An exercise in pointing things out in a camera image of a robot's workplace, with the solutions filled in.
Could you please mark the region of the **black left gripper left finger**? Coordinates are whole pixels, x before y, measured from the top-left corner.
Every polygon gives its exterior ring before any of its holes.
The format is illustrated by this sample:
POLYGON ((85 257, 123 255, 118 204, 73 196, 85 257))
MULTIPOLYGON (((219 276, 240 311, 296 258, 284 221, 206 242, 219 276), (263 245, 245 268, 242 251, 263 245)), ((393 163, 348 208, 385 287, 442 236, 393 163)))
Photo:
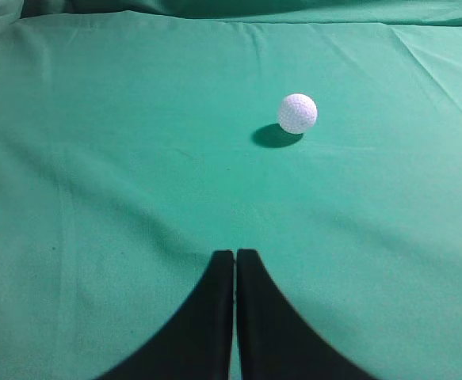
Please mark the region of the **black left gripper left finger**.
POLYGON ((235 259, 215 251, 186 300, 144 345, 100 379, 228 379, 235 259))

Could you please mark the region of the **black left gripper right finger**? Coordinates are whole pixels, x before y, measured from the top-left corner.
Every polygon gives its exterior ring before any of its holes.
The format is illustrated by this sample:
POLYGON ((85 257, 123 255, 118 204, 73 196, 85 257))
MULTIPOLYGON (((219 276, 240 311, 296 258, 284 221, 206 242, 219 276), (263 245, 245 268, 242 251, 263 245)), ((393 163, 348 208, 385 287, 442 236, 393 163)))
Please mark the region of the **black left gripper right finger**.
POLYGON ((293 308, 259 252, 236 256, 236 324, 243 379, 372 379, 293 308))

